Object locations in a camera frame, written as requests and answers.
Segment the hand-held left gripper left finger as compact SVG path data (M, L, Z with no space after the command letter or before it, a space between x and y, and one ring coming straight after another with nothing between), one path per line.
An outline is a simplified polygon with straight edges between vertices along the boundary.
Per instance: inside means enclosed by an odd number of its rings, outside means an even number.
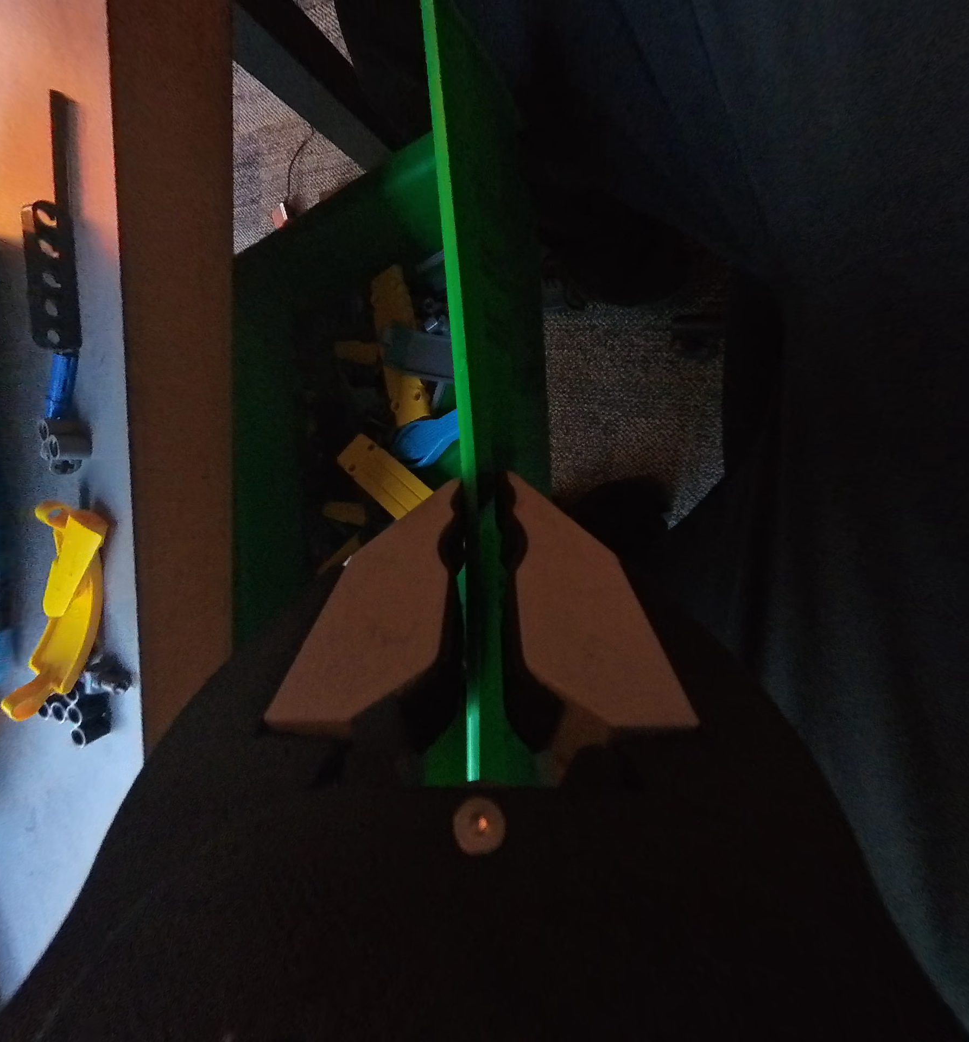
M424 753L465 696L464 488L442 485L354 554L264 714L267 729L352 741L380 708Z

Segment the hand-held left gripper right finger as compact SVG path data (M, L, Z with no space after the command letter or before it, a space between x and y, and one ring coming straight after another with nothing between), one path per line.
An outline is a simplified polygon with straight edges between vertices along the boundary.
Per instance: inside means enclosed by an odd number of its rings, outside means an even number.
M588 750L696 731L697 710L616 554L511 471L496 518L503 708L544 782L563 782Z

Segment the pile of toy building pieces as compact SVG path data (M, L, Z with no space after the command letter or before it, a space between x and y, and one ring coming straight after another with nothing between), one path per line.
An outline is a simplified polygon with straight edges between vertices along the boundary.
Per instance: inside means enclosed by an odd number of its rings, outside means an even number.
M39 456L51 475L73 476L91 458L92 436L74 405L82 331L74 237L61 204L38 200L22 209L22 250L32 339L49 355ZM54 556L42 596L45 626L28 664L32 676L0 704L17 723L70 695L88 672L102 624L102 550L111 528L97 512L57 500L39 503L34 516L52 537Z
M396 265L402 267L409 289L415 328L389 328L384 359L428 384L433 418L457 410L445 254L437 251L417 263ZM347 564L374 536L397 521L362 492L336 462L357 435L368 436L390 453L390 441L399 429L388 403L373 326L370 286L378 274L353 297L346 312L329 316L319 336L330 351L320 365L327 390L308 396L307 541L318 574ZM459 474L459 441L433 466L409 471L434 492Z

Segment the green plastic storage box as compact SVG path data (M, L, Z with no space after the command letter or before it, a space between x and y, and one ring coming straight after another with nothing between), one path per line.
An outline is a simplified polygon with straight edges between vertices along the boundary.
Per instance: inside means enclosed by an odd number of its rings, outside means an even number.
M233 268L233 632L309 578L295 320L396 263L444 254L467 532L468 702L426 756L434 787L530 786L504 709L501 477L551 491L540 252L514 101L452 2L422 2L431 132L243 251Z

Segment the blue long building piece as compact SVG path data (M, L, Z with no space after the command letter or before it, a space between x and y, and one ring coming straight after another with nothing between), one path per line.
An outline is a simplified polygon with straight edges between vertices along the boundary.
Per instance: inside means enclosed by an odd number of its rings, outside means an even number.
M458 410L450 410L399 428L390 441L389 451L411 470L422 470L439 462L458 440Z

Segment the person's shoe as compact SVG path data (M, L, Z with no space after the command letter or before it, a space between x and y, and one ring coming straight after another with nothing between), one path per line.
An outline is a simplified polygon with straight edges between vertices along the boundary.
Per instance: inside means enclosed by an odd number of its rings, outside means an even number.
M606 302L600 257L589 245L540 247L541 306L543 314L583 311Z

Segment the black flat building strip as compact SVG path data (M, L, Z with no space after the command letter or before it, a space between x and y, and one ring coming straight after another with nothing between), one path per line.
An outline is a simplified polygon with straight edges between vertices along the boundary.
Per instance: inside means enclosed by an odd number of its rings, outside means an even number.
M52 166L53 200L69 217L73 213L73 175L77 148L77 110L74 100L52 88L48 92L50 165Z

